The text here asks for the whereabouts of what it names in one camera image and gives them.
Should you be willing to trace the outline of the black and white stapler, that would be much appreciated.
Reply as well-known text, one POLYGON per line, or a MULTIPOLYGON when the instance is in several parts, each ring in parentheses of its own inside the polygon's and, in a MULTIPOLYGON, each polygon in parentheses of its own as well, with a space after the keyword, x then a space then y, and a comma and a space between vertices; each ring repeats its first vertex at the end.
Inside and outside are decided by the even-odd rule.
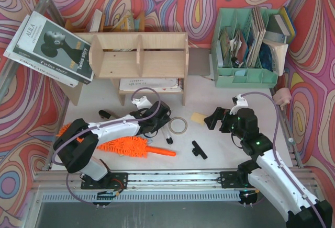
POLYGON ((106 110, 100 110, 98 114, 102 119, 106 119, 106 120, 113 120, 113 119, 119 118, 115 113, 108 112, 106 110))

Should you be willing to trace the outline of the orange microfiber duster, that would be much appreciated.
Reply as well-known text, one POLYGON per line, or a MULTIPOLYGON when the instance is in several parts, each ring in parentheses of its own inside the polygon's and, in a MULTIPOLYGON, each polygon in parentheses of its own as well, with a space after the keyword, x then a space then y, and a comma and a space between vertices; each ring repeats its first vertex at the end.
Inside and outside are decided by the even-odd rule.
POLYGON ((97 128, 89 128, 87 124, 75 123, 73 126, 71 124, 63 126, 57 135, 54 149, 60 148, 65 142, 68 144, 58 152, 59 158, 66 161, 79 158, 89 160, 96 149, 130 157, 146 158, 148 153, 176 156, 175 151, 149 146, 147 140, 138 136, 122 137, 99 144, 102 138, 94 132, 96 130, 97 128))

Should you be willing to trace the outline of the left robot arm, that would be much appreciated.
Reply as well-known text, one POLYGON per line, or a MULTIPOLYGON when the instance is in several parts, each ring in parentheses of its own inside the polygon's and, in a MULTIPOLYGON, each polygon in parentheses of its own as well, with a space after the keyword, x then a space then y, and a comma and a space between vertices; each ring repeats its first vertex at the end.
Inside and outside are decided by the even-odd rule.
POLYGON ((162 101, 151 103, 145 96, 132 100, 137 111, 106 122, 87 123, 82 118, 64 126, 53 145, 52 161, 68 173, 80 172, 94 181, 107 178, 109 169, 94 157, 97 149, 130 157, 148 153, 175 156, 176 153, 148 145, 145 134, 157 133, 170 120, 171 110, 162 101))

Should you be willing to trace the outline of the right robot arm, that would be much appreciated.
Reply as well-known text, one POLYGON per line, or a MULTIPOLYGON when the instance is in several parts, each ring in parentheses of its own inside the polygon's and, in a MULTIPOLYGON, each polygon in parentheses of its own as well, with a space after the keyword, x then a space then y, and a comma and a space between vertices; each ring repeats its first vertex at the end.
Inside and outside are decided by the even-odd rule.
POLYGON ((241 108, 235 114, 229 109, 216 108, 204 119, 213 130, 221 121, 219 131, 231 133, 250 160, 238 165, 237 181, 251 185, 276 208, 286 227, 331 227, 333 209, 327 200, 319 200, 285 165, 273 142, 262 134, 258 119, 250 108, 241 108))

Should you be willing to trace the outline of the white marker black cap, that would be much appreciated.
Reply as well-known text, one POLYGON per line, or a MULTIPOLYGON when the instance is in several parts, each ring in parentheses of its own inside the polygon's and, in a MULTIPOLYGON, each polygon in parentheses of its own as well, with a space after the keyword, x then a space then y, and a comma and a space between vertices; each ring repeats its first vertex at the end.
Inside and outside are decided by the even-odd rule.
POLYGON ((165 138, 167 144, 169 144, 169 145, 173 144, 173 139, 172 139, 172 137, 171 137, 169 128, 168 128, 167 126, 163 126, 163 127, 161 128, 161 130, 162 130, 162 133, 163 133, 163 135, 164 135, 164 138, 165 138))

